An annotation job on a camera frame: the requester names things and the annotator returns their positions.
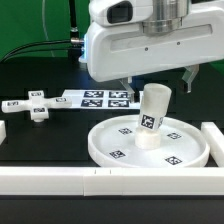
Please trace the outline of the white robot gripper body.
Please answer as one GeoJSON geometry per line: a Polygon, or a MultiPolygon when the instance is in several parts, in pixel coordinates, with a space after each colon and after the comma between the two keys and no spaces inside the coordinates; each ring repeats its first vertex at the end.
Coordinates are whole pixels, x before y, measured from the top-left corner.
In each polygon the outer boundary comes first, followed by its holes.
{"type": "Polygon", "coordinates": [[[141,22],[101,26],[85,37],[91,77],[109,81],[224,59],[224,4],[153,4],[141,22]]]}

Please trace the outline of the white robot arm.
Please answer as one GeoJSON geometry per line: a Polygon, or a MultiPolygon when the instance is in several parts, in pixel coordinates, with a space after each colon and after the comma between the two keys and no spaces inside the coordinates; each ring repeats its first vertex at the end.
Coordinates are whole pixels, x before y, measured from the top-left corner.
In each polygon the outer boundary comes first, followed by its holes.
{"type": "Polygon", "coordinates": [[[104,82],[224,59],[224,0],[92,0],[85,40],[91,77],[104,82]]]}

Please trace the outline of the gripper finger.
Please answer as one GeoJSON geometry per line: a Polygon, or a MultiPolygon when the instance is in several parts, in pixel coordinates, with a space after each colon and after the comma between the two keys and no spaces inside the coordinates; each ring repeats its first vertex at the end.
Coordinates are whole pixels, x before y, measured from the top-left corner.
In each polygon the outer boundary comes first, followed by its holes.
{"type": "Polygon", "coordinates": [[[185,93],[191,92],[192,82],[199,72],[199,65],[191,65],[186,67],[186,71],[182,77],[183,90],[185,93]]]}
{"type": "Polygon", "coordinates": [[[125,90],[128,92],[128,99],[130,101],[133,101],[134,100],[134,93],[135,93],[135,91],[131,87],[132,78],[131,77],[122,78],[120,80],[120,83],[125,88],[125,90]]]}

